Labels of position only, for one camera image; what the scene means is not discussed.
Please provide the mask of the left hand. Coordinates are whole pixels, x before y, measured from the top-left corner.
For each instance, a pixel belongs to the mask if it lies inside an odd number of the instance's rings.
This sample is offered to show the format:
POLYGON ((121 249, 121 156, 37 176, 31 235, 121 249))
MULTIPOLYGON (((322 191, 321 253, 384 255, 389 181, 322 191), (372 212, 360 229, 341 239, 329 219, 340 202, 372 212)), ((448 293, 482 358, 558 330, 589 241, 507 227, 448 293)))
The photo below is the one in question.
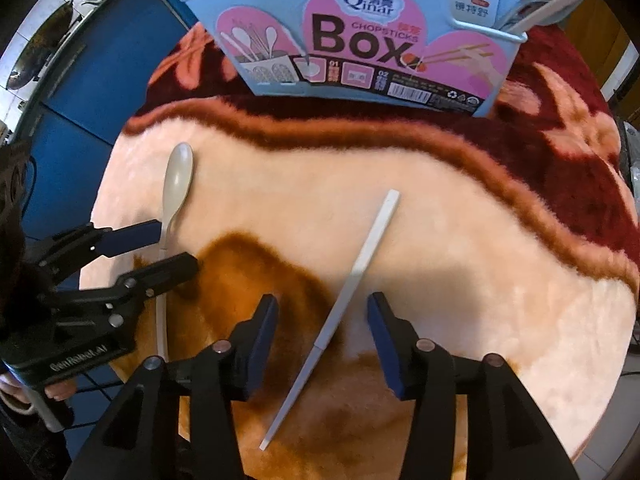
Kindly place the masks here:
MULTIPOLYGON (((23 385, 11 374, 2 374, 0 377, 1 391, 8 396, 12 396, 17 402, 21 404, 29 404, 30 401, 24 393, 23 385)), ((77 391, 77 384, 75 379, 67 379, 64 382, 58 382, 57 384, 47 386, 44 389, 46 396, 55 401, 64 401, 69 399, 77 391)))

